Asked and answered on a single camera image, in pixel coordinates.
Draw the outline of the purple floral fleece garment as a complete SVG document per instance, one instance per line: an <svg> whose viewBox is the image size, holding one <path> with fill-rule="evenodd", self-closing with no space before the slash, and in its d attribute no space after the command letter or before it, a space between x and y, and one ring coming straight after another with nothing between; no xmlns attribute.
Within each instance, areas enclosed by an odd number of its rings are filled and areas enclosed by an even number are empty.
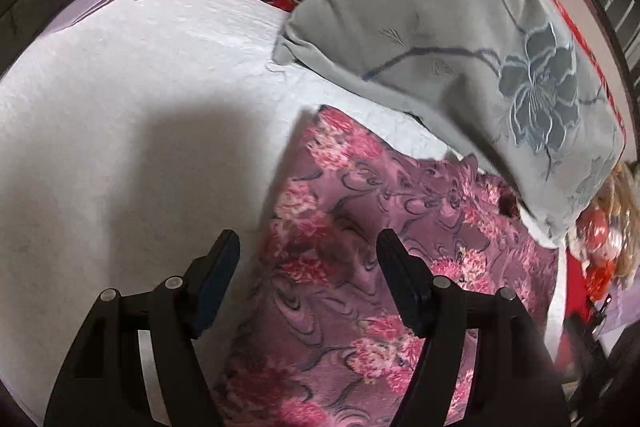
<svg viewBox="0 0 640 427"><path fill-rule="evenodd" d="M510 288L544 327L558 270L475 157L411 158L324 106L274 203L216 407L228 426L390 425L443 291Z"/></svg>

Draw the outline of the white quilted bedspread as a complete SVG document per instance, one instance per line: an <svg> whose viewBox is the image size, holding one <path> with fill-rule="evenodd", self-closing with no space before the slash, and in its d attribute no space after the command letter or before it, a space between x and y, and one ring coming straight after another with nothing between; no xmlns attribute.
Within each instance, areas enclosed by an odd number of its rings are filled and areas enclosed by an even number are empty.
<svg viewBox="0 0 640 427"><path fill-rule="evenodd" d="M216 381L244 317L286 161L321 105L399 152L413 118L271 58L257 0L115 0L37 39L1 80L1 378L35 423L99 292L149 291L231 229L242 257L196 344Z"/></svg>

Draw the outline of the grey floral pillow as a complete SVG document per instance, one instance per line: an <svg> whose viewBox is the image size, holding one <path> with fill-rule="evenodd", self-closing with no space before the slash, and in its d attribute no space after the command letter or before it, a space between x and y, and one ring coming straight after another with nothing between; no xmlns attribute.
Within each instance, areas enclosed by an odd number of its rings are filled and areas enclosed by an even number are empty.
<svg viewBox="0 0 640 427"><path fill-rule="evenodd" d="M502 176L552 239L625 147L601 69L556 0L302 0L273 58L416 117Z"/></svg>

